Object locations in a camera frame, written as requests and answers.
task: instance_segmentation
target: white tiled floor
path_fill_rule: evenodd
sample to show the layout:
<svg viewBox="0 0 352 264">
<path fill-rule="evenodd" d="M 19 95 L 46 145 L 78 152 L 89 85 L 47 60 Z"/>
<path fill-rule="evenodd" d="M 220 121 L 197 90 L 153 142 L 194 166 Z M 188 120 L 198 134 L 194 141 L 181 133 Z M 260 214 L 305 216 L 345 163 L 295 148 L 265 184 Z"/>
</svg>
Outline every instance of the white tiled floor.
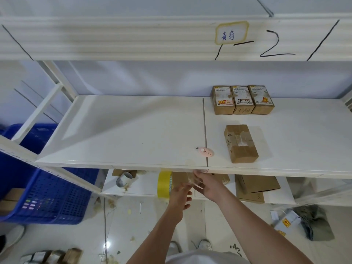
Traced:
<svg viewBox="0 0 352 264">
<path fill-rule="evenodd" d="M 30 225 L 24 237 L 0 261 L 3 264 L 18 263 L 20 256 L 40 250 L 78 247 L 84 251 L 81 264 L 100 264 L 104 250 L 103 200 L 96 202 L 92 195 L 85 219 L 78 225 Z M 266 222 L 271 222 L 270 204 L 247 206 Z M 108 261 L 124 264 L 147 237 L 165 211 L 164 200 L 152 197 L 121 197 L 114 204 L 106 202 Z M 325 207 L 336 239 L 331 242 L 311 242 L 299 226 L 287 235 L 295 246 L 315 264 L 350 263 L 352 258 L 352 229 L 349 227 L 352 208 Z M 201 239 L 211 241 L 213 250 L 239 253 L 242 248 L 232 233 L 217 205 L 211 201 L 194 200 L 184 212 L 183 220 L 176 227 L 173 240 L 181 248 L 195 249 Z"/>
</svg>

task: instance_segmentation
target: white shirt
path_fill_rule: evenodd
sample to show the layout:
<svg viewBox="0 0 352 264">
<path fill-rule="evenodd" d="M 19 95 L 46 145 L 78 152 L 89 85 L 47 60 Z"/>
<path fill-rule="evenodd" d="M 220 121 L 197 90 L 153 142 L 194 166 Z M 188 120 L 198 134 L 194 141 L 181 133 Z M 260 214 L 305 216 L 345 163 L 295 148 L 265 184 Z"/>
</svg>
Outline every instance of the white shirt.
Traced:
<svg viewBox="0 0 352 264">
<path fill-rule="evenodd" d="M 193 250 L 166 257 L 165 264 L 250 264 L 232 252 Z"/>
</svg>

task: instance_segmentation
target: human arm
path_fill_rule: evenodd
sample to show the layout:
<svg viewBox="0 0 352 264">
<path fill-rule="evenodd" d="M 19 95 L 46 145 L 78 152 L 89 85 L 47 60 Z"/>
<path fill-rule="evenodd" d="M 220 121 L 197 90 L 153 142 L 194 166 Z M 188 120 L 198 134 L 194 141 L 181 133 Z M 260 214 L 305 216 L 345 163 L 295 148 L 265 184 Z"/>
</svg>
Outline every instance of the human arm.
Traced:
<svg viewBox="0 0 352 264">
<path fill-rule="evenodd" d="M 181 184 L 170 192 L 170 202 L 154 229 L 139 246 L 126 264 L 165 264 L 166 254 L 176 228 L 182 220 L 183 210 L 190 207 L 186 204 L 192 200 L 191 185 Z"/>
<path fill-rule="evenodd" d="M 214 201 L 223 213 L 252 264 L 312 264 L 284 236 L 247 208 L 211 174 L 194 171 L 200 179 L 194 188 Z"/>
</svg>

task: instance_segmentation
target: packing tape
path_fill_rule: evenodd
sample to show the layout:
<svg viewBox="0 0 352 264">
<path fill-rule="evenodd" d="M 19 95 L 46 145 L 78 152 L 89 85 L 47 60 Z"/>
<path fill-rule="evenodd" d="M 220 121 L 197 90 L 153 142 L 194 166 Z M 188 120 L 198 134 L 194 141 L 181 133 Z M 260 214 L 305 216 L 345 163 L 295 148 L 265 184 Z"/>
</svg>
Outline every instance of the packing tape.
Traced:
<svg viewBox="0 0 352 264">
<path fill-rule="evenodd" d="M 161 171 L 158 178 L 157 193 L 159 198 L 170 198 L 172 185 L 171 171 Z"/>
</svg>

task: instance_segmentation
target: blue plastic crate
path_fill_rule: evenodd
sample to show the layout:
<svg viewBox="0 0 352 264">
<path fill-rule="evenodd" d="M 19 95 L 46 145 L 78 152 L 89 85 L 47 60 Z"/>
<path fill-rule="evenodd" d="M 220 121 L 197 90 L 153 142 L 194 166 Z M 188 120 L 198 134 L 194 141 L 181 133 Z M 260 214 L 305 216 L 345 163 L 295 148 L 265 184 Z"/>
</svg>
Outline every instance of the blue plastic crate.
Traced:
<svg viewBox="0 0 352 264">
<path fill-rule="evenodd" d="M 11 138 L 20 129 L 15 124 L 3 136 Z M 20 145 L 39 154 L 57 124 L 35 124 Z M 11 188 L 25 188 L 15 209 L 0 221 L 22 224 L 78 224 L 85 214 L 91 192 L 57 176 L 0 153 L 0 199 Z M 95 183 L 99 169 L 67 168 L 68 171 Z"/>
</svg>

